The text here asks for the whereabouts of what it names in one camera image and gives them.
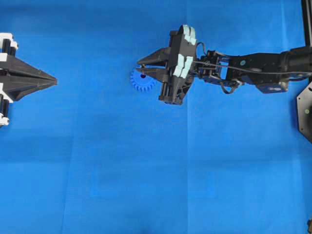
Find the black mounting plate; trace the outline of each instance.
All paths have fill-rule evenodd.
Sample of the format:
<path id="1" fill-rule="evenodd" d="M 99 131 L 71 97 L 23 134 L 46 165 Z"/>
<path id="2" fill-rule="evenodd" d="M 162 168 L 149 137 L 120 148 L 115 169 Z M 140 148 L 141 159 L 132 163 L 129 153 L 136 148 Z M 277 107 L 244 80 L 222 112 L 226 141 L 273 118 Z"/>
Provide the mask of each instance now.
<path id="1" fill-rule="evenodd" d="M 312 143 L 312 83 L 297 97 L 299 131 Z"/>

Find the black wire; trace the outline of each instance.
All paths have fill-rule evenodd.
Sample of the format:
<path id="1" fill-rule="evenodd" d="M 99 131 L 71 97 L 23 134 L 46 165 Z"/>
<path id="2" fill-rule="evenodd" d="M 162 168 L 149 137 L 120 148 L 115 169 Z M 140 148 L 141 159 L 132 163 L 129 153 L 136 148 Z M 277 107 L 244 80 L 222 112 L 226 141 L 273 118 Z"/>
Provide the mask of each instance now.
<path id="1" fill-rule="evenodd" d="M 258 71 L 253 71 L 253 70 L 247 70 L 239 67 L 233 67 L 233 66 L 228 66 L 228 65 L 220 65 L 220 64 L 213 64 L 209 62 L 200 62 L 200 61 L 193 61 L 193 63 L 199 63 L 199 64 L 204 64 L 208 66 L 215 66 L 215 67 L 225 67 L 225 68 L 230 68 L 242 72 L 248 72 L 248 73 L 256 73 L 256 74 L 267 74 L 267 75 L 289 75 L 289 74 L 307 74 L 307 75 L 312 75 L 312 72 L 258 72 Z M 295 78 L 295 79 L 289 79 L 289 81 L 300 81 L 307 79 L 308 77 L 304 78 Z"/>
<path id="2" fill-rule="evenodd" d="M 206 55 L 206 56 L 207 56 L 205 43 L 203 43 L 203 42 L 199 42 L 199 43 L 197 43 L 196 48 L 197 48 L 197 47 L 198 47 L 198 45 L 200 45 L 200 44 L 203 46 L 203 52 L 204 52 L 204 55 Z"/>
<path id="3" fill-rule="evenodd" d="M 234 87 L 231 87 L 231 90 L 230 90 L 230 91 L 227 91 L 227 90 L 225 89 L 224 84 L 223 84 L 222 81 L 220 82 L 220 84 L 221 84 L 222 91 L 223 91 L 225 94 L 232 94 L 232 93 L 238 88 L 238 86 L 234 86 Z"/>

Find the blue gear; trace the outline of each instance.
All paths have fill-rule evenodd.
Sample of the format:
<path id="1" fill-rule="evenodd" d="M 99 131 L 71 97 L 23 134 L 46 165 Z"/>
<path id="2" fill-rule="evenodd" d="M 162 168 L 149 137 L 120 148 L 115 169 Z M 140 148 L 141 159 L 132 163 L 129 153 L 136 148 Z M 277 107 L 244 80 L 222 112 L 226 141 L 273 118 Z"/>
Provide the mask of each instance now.
<path id="1" fill-rule="evenodd" d="M 153 88 L 156 82 L 153 78 L 149 76 L 145 76 L 145 78 L 142 78 L 141 75 L 143 74 L 141 72 L 138 72 L 136 68 L 134 68 L 131 73 L 130 81 L 136 90 L 140 92 L 148 92 Z"/>

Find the gear teeth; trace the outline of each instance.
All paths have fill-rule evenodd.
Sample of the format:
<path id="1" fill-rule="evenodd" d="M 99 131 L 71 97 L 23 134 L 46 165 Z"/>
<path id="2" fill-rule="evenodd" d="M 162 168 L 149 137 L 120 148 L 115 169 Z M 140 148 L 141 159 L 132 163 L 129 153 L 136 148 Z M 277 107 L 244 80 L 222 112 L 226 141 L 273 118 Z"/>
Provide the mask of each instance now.
<path id="1" fill-rule="evenodd" d="M 149 76 L 142 80 L 141 73 L 134 68 L 130 75 L 130 82 L 132 86 L 139 92 L 146 93 L 150 91 L 156 84 L 155 80 Z"/>

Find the blue tablecloth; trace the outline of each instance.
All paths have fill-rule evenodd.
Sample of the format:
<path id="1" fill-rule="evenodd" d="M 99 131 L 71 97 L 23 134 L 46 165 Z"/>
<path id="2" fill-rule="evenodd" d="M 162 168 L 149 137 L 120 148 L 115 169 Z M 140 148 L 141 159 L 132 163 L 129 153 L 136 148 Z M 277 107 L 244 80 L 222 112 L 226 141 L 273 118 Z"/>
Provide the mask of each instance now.
<path id="1" fill-rule="evenodd" d="M 302 234 L 312 145 L 295 97 L 196 80 L 184 105 L 130 84 L 136 61 L 188 24 L 231 55 L 304 46 L 300 1 L 11 0 L 0 31 L 58 86 L 1 129 L 2 234 Z"/>

